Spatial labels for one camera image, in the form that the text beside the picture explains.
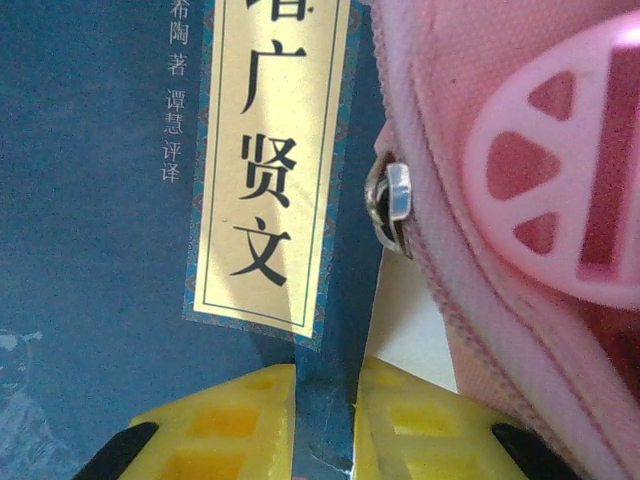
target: decorative border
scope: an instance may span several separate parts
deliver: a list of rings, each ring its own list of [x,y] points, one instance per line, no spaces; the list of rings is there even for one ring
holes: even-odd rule
[[[198,138],[196,144],[196,158],[193,175],[193,208],[191,210],[191,223],[189,233],[189,245],[187,252],[187,275],[185,281],[184,305],[182,311],[183,320],[192,322],[218,325],[235,328],[245,332],[261,333],[270,337],[294,342],[297,345],[308,347],[312,350],[320,350],[322,334],[324,331],[325,307],[327,293],[331,281],[331,266],[333,263],[333,247],[336,231],[336,218],[340,203],[340,190],[342,185],[342,170],[344,156],[347,147],[349,118],[351,116],[351,98],[355,72],[358,61],[358,48],[360,45],[360,24],[362,21],[363,7],[352,4],[349,12],[349,26],[347,30],[346,51],[343,66],[342,85],[340,88],[340,104],[338,107],[338,119],[335,133],[333,160],[331,165],[331,181],[329,187],[329,199],[327,215],[324,225],[324,238],[322,242],[322,259],[320,264],[320,279],[318,282],[318,296],[316,312],[313,324],[313,336],[306,338],[295,335],[292,332],[280,330],[266,325],[237,320],[234,318],[210,315],[195,312],[193,302],[195,297],[196,266],[198,262],[198,243],[200,238],[200,221],[202,217],[202,195],[204,190],[204,163],[207,150],[207,126],[209,123],[209,91],[211,87],[211,62],[213,55],[213,25],[215,15],[215,0],[206,0],[204,11],[204,30],[202,38],[202,61],[200,63],[200,101],[198,113]]]

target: pink bag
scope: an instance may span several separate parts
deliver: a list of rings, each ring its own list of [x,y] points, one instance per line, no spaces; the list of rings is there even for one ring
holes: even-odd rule
[[[369,186],[385,177],[386,163],[402,167],[386,170],[390,219],[373,216],[387,222],[379,228],[386,243],[424,272],[447,324],[460,393],[521,419],[584,478],[640,479],[640,162],[632,141],[624,155],[611,153],[620,153],[626,137],[640,137],[632,28],[640,28],[633,13],[640,1],[368,3],[388,120]],[[620,25],[626,37],[612,37]],[[635,96],[580,90],[597,84],[594,75],[614,75],[612,45],[625,39],[631,56],[618,75]],[[562,62],[570,75],[554,77]],[[607,150],[601,119],[625,105],[629,118],[621,113],[609,127]],[[610,107],[618,110],[604,110]],[[605,129],[602,138],[593,136],[596,127]],[[618,157],[631,173],[621,176]],[[538,163],[520,165],[523,159]],[[602,165],[608,174],[596,178]],[[502,210],[499,201],[571,169],[565,183]],[[410,208],[402,205],[409,189]],[[597,201],[585,201],[587,194]],[[622,213],[609,215],[620,204]],[[624,274],[588,270],[607,262]]]

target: chinese characters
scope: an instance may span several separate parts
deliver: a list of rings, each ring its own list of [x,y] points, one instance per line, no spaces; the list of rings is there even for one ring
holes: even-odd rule
[[[167,71],[172,78],[178,77],[175,81],[184,77],[187,67],[187,55],[180,50],[189,44],[189,24],[187,19],[190,6],[187,0],[171,0],[170,15],[172,20],[169,23],[169,45],[174,48],[174,51],[169,54]],[[163,181],[174,183],[180,179],[178,155],[182,154],[180,151],[182,148],[181,135],[184,133],[182,130],[184,117],[180,112],[185,108],[186,92],[179,89],[168,89],[166,101],[167,110],[164,116],[165,145],[162,147],[164,155],[163,166],[160,171],[162,172]]]
[[[261,0],[246,0],[247,10]],[[305,18],[306,13],[312,13],[313,8],[307,9],[306,0],[271,0],[271,20],[277,22],[281,19],[295,19],[300,22]],[[307,56],[304,47],[299,46],[294,49],[283,47],[283,43],[277,39],[271,39],[273,51],[259,51],[251,49],[249,54],[249,78],[247,81],[247,99],[244,108],[240,112],[242,115],[247,113],[256,100],[259,84],[259,72],[261,61],[278,58],[278,62],[296,61]],[[287,176],[294,171],[297,162],[291,158],[295,155],[294,148],[296,141],[291,138],[276,138],[270,134],[262,132],[254,132],[252,134],[244,134],[241,140],[240,157],[246,161],[245,187],[249,192],[240,197],[240,200],[253,200],[268,194],[277,202],[276,208],[289,208],[291,199],[287,195]],[[265,150],[269,148],[272,154],[266,154]],[[252,258],[252,263],[247,267],[238,270],[231,275],[242,275],[253,271],[261,272],[264,277],[273,284],[282,287],[287,278],[284,274],[276,272],[267,262],[274,255],[281,241],[291,241],[292,238],[288,232],[271,233],[267,230],[267,224],[261,217],[256,216],[255,220],[258,229],[249,229],[246,227],[234,226],[238,231],[246,233],[247,243]],[[267,237],[266,246],[262,253],[258,253],[252,240],[252,235]]]

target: pink plastic charm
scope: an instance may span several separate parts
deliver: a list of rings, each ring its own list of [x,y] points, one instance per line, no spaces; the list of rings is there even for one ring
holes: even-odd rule
[[[462,164],[488,243],[541,283],[640,309],[640,11],[557,45],[480,112]]]

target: illustration on book cover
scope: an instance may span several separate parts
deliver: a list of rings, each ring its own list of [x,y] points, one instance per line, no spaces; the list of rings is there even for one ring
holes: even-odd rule
[[[29,396],[30,342],[40,332],[20,335],[0,329],[0,478],[68,480],[80,464],[49,428],[44,411]]]

